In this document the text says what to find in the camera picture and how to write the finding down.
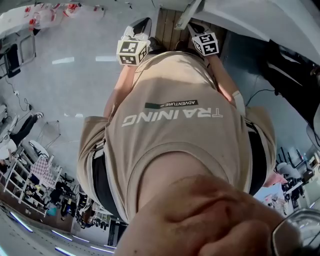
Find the cable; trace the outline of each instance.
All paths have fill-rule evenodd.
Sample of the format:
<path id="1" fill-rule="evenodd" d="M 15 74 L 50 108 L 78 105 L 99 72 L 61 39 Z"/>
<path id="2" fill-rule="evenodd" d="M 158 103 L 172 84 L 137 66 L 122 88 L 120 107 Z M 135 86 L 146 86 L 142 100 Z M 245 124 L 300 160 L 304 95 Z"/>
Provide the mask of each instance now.
<path id="1" fill-rule="evenodd" d="M 260 75 L 257 75 L 256 78 L 255 78 L 255 81 L 254 81 L 254 85 L 253 85 L 253 88 L 252 88 L 252 93 L 250 95 L 250 98 L 252 97 L 252 95 L 255 93 L 256 91 L 256 87 L 257 87 L 257 81 L 258 81 L 258 78 L 260 77 Z"/>
<path id="2" fill-rule="evenodd" d="M 16 123 L 19 123 L 26 115 L 28 115 L 31 112 L 31 110 L 28 111 L 28 113 L 26 113 L 23 117 L 21 117 L 18 121 L 16 121 Z"/>
<path id="3" fill-rule="evenodd" d="M 18 97 L 18 100 L 19 100 L 19 106 L 20 106 L 20 109 L 23 111 L 23 112 L 27 112 L 28 111 L 28 106 L 29 106 L 29 103 L 28 103 L 28 100 L 26 98 L 24 98 L 24 103 L 26 104 L 25 106 L 25 110 L 22 108 L 21 106 L 21 103 L 20 103 L 20 98 L 18 95 L 16 95 Z"/>
<path id="4" fill-rule="evenodd" d="M 15 94 L 14 85 L 13 85 L 12 83 L 8 82 L 7 77 L 6 77 L 6 74 L 5 74 L 5 71 L 4 71 L 4 69 L 3 69 L 3 67 L 2 67 L 1 65 L 0 65 L 0 68 L 1 68 L 1 70 L 2 70 L 2 72 L 3 72 L 4 79 L 5 79 L 6 83 L 7 83 L 8 85 L 11 85 L 12 92 L 13 92 L 13 94 Z M 27 112 L 27 111 L 28 111 L 28 107 L 29 107 L 29 105 L 30 105 L 30 104 L 28 103 L 28 100 L 27 100 L 26 98 L 24 98 L 24 103 L 26 104 L 25 110 L 24 110 L 24 109 L 22 108 L 22 106 L 21 106 L 21 102 L 20 102 L 19 96 L 18 96 L 18 95 L 16 95 L 16 96 L 17 96 L 17 98 L 18 98 L 18 100 L 19 100 L 19 106 L 20 106 L 21 110 L 22 110 L 23 112 Z"/>
<path id="5" fill-rule="evenodd" d="M 246 103 L 245 106 L 247 107 L 247 106 L 249 105 L 250 101 L 253 99 L 253 97 L 256 96 L 258 93 L 263 92 L 263 91 L 275 92 L 276 90 L 269 90 L 269 89 L 258 90 L 254 95 L 252 95 L 252 96 L 250 97 L 250 99 L 248 100 L 248 102 Z"/>

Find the red and white cloth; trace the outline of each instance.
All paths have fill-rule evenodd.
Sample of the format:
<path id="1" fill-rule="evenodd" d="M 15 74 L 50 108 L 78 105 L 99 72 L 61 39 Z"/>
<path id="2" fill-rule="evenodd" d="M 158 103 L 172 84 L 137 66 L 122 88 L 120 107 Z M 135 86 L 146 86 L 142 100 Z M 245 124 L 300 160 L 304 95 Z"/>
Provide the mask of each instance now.
<path id="1" fill-rule="evenodd" d="M 38 160 L 31 166 L 31 173 L 35 175 L 40 184 L 55 188 L 55 180 L 53 173 L 51 172 L 52 164 L 48 163 L 43 157 L 39 157 Z"/>

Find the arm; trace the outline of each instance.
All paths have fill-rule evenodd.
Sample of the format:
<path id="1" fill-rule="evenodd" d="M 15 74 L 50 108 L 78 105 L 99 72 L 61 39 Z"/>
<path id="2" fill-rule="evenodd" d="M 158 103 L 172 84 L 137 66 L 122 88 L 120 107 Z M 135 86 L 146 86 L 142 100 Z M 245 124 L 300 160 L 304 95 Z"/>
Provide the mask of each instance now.
<path id="1" fill-rule="evenodd" d="M 232 105 L 235 106 L 235 100 L 232 94 L 236 91 L 239 91 L 238 87 L 225 70 L 221 60 L 217 55 L 210 55 L 207 57 L 207 59 L 210 63 L 215 80 L 218 83 L 220 92 Z"/>
<path id="2" fill-rule="evenodd" d="M 131 92 L 137 68 L 137 66 L 123 67 L 118 82 L 116 82 L 114 90 L 104 107 L 104 117 L 112 118 L 115 115 L 120 104 Z"/>

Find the table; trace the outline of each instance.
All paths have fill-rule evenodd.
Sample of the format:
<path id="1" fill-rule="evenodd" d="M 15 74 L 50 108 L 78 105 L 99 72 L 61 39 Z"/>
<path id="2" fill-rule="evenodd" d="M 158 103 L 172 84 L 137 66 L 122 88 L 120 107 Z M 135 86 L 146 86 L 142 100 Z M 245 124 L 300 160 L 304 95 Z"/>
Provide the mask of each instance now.
<path id="1" fill-rule="evenodd" d="M 29 145 L 34 149 L 37 150 L 36 154 L 37 156 L 43 156 L 45 159 L 49 158 L 49 153 L 47 152 L 47 150 L 41 146 L 38 142 L 36 142 L 35 140 L 30 140 L 29 141 Z"/>

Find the wooden floor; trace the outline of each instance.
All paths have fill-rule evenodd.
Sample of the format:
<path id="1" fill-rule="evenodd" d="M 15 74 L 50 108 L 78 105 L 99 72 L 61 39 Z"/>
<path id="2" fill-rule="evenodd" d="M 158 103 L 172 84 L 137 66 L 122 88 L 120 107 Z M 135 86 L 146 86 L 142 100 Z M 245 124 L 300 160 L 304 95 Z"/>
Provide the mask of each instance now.
<path id="1" fill-rule="evenodd" d="M 177 42 L 179 42 L 180 40 L 188 42 L 188 47 L 194 49 L 194 44 L 191 41 L 191 35 L 188 28 L 185 28 L 185 30 L 174 29 L 181 14 L 181 11 L 163 8 L 159 10 L 155 38 L 160 43 L 162 43 L 168 51 L 173 51 L 176 47 Z M 211 30 L 215 33 L 216 38 L 218 39 L 219 52 L 221 53 L 227 30 L 202 20 L 192 18 L 191 21 L 204 23 L 211 28 Z"/>

